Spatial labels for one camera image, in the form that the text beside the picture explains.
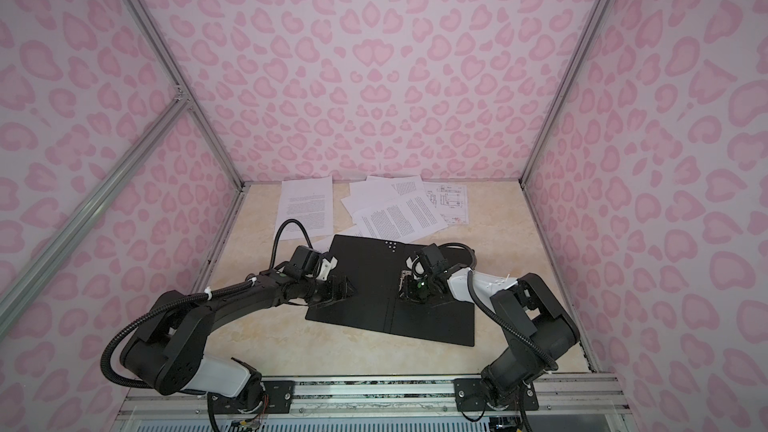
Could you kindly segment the orange and black folder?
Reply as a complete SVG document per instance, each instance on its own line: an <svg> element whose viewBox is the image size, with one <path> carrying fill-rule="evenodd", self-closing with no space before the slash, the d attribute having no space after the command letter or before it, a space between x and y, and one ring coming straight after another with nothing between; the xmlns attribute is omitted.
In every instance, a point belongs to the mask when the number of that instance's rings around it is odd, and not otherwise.
<svg viewBox="0 0 768 432"><path fill-rule="evenodd" d="M347 278L355 294L340 302L307 311L305 319L372 332L472 347L475 306L452 297L437 305L399 298L406 259L421 244L336 235L329 252L337 260L332 278Z"/></svg>

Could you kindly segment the large text paper sheet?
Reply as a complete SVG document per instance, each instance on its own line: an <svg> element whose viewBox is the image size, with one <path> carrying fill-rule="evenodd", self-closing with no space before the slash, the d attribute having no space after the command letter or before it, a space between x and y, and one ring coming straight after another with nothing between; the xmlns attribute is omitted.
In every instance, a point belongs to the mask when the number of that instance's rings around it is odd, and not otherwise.
<svg viewBox="0 0 768 432"><path fill-rule="evenodd" d="M363 237L403 243L448 227L423 190L358 210L352 218Z"/></svg>

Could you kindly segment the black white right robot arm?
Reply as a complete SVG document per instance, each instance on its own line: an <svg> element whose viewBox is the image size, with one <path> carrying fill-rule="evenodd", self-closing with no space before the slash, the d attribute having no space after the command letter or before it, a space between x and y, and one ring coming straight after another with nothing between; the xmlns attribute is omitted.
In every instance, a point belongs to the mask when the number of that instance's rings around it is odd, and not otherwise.
<svg viewBox="0 0 768 432"><path fill-rule="evenodd" d="M409 259L400 295L428 305L472 303L502 329L507 348L480 373L483 398L493 408L525 396L533 382L556 371L557 360L580 341L574 320L534 273L503 278L464 264L443 270Z"/></svg>

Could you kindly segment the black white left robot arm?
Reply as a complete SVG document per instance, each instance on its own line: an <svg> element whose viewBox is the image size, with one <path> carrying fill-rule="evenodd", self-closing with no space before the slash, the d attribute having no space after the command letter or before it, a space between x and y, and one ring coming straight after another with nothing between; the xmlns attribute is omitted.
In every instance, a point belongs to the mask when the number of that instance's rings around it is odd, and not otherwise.
<svg viewBox="0 0 768 432"><path fill-rule="evenodd" d="M303 299L310 308L352 297L347 278L291 278L271 271L222 289L185 295L162 294L151 309L108 343L101 369L109 381L152 389L163 396L213 393L254 401L260 373L235 359L205 354L211 333L252 313Z"/></svg>

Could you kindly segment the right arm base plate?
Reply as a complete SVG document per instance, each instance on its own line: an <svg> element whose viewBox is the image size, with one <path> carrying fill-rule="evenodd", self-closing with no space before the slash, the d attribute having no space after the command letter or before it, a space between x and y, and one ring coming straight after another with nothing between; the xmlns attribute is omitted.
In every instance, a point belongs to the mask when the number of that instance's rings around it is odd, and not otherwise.
<svg viewBox="0 0 768 432"><path fill-rule="evenodd" d="M538 411L539 401L532 384L525 382L509 389L497 388L482 378L452 381L456 408L463 413L495 411Z"/></svg>

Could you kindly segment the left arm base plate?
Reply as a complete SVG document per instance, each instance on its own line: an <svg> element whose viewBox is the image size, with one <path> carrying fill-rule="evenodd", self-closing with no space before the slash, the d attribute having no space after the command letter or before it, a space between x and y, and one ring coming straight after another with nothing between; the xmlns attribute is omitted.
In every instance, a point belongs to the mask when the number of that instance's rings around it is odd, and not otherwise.
<svg viewBox="0 0 768 432"><path fill-rule="evenodd" d="M213 394L208 410L226 415L288 414L290 412L296 382L291 380L266 380L249 384L236 397Z"/></svg>

